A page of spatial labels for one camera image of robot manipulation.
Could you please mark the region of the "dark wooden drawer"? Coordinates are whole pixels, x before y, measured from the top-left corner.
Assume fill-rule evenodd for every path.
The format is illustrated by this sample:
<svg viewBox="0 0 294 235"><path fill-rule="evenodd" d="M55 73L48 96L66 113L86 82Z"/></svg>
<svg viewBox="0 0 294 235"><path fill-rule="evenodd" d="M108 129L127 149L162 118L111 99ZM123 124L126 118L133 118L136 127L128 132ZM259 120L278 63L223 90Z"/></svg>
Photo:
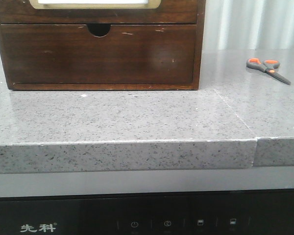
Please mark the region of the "dark wooden drawer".
<svg viewBox="0 0 294 235"><path fill-rule="evenodd" d="M7 72L16 83L181 84L193 77L196 27L4 24Z"/></svg>
<svg viewBox="0 0 294 235"><path fill-rule="evenodd" d="M155 9L43 10L28 0L0 0L1 24L194 23L197 0L163 0Z"/></svg>

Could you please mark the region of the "dark wooden drawer cabinet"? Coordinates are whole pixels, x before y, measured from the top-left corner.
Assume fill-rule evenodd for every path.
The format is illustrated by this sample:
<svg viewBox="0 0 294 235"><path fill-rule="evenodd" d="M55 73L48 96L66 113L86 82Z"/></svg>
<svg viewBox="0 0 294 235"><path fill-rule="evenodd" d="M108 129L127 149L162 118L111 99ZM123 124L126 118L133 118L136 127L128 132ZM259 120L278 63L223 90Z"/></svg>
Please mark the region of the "dark wooden drawer cabinet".
<svg viewBox="0 0 294 235"><path fill-rule="evenodd" d="M101 9L155 9L163 0L149 0L147 4L39 4L37 0L29 0L34 9L43 10L101 10ZM8 88L12 90L196 90L199 86L199 74L201 63L202 40L204 32L205 5L203 0L198 1L197 19L194 23L0 23L0 57L3 65L4 75ZM193 24L196 27L195 57L193 66L193 77L189 83L181 84L99 84L99 83L16 83L7 72L7 52L5 50L1 27L4 24L85 24L89 31L96 37L108 34L110 26L121 25L167 25Z"/></svg>

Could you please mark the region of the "white drawer pull handle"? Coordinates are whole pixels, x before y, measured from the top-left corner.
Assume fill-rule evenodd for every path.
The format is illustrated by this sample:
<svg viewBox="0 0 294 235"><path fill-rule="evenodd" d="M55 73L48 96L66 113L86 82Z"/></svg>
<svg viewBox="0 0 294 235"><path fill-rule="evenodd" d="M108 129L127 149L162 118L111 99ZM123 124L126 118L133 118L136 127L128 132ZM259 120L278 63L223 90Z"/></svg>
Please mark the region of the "white drawer pull handle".
<svg viewBox="0 0 294 235"><path fill-rule="evenodd" d="M147 4L148 0L38 0L39 4Z"/></svg>

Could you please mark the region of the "grey orange scissors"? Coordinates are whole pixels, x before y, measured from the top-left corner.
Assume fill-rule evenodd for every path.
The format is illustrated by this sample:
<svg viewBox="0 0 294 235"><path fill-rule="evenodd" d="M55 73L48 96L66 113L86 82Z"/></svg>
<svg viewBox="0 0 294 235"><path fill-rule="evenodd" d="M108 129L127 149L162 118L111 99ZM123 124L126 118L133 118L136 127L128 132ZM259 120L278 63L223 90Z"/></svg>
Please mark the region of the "grey orange scissors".
<svg viewBox="0 0 294 235"><path fill-rule="evenodd" d="M259 70L263 73L266 73L284 84L291 85L291 81L276 71L276 69L280 66L280 62L277 60L265 60L261 62L258 58L250 58L247 60L246 66L250 69Z"/></svg>

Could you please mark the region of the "black built-in appliance panel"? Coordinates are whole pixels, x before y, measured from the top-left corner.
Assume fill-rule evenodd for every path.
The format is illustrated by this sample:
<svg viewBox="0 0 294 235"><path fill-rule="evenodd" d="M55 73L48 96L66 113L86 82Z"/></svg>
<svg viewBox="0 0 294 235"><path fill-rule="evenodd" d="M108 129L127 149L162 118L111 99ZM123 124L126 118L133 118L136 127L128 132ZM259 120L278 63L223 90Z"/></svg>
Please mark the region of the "black built-in appliance panel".
<svg viewBox="0 0 294 235"><path fill-rule="evenodd" d="M0 235L294 235L294 189L4 197Z"/></svg>

